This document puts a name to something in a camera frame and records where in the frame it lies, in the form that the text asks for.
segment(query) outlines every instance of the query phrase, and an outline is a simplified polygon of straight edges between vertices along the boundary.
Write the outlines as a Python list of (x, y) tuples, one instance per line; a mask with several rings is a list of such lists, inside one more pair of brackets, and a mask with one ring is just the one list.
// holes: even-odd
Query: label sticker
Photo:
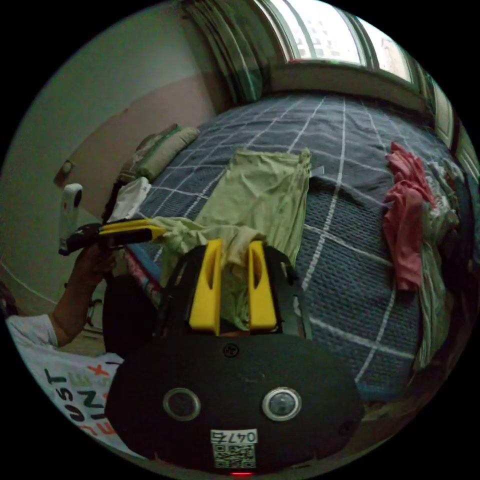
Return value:
[(257, 429), (210, 430), (213, 461), (217, 469), (254, 469)]

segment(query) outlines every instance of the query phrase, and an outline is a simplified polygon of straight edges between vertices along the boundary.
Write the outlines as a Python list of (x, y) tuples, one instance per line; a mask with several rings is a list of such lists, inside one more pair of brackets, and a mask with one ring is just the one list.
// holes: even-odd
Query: person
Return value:
[(105, 415), (117, 368), (152, 338), (155, 327), (157, 311), (133, 277), (120, 275), (107, 284), (103, 302), (106, 353), (89, 357), (58, 350), (82, 332), (92, 295), (114, 266), (112, 250), (100, 250), (97, 245), (85, 248), (52, 313), (11, 315), (6, 324), (36, 382), (74, 425), (114, 449), (143, 459), (125, 445)]

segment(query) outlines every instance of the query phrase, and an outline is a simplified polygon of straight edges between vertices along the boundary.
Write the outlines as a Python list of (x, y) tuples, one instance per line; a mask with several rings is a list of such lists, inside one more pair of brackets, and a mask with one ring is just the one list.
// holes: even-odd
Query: plaid bedspread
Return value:
[[(198, 139), (154, 182), (140, 215), (195, 219), (239, 147), (308, 147), (312, 168), (324, 166), (325, 173), (310, 184), (295, 267), (314, 340), (350, 365), (365, 400), (395, 400), (410, 379), (422, 331), (418, 294), (396, 290), (382, 232), (393, 185), (385, 155), (394, 141), (426, 169), (451, 158), (426, 122), (390, 104), (332, 93), (269, 96), (200, 127)], [(153, 271), (161, 268), (158, 246), (132, 251)]]

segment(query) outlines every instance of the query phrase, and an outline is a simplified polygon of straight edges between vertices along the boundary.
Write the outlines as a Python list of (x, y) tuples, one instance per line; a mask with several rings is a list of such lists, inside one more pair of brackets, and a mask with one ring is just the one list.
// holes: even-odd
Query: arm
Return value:
[(83, 330), (92, 295), (104, 272), (115, 265), (111, 251), (100, 251), (97, 245), (84, 249), (75, 261), (67, 287), (49, 318), (58, 346), (69, 344)]
[(84, 329), (95, 288), (67, 286), (50, 318), (58, 346), (69, 344)]

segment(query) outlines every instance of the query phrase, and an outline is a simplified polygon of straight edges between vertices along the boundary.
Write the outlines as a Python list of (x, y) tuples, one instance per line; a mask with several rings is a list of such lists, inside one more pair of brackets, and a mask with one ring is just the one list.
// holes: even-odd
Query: beige pillow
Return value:
[(140, 165), (141, 161), (148, 154), (148, 152), (164, 137), (179, 128), (180, 127), (177, 123), (173, 123), (172, 125), (162, 130), (160, 133), (152, 133), (151, 135), (145, 137), (140, 142), (140, 145), (138, 145), (135, 153), (131, 156), (131, 158), (129, 158), (128, 161), (123, 164), (120, 173), (118, 174), (117, 180), (124, 184), (129, 184), (130, 182), (133, 182), (137, 178), (137, 168)]
[(199, 136), (198, 128), (183, 128), (155, 146), (138, 165), (136, 177), (146, 177), (152, 183), (168, 164)]

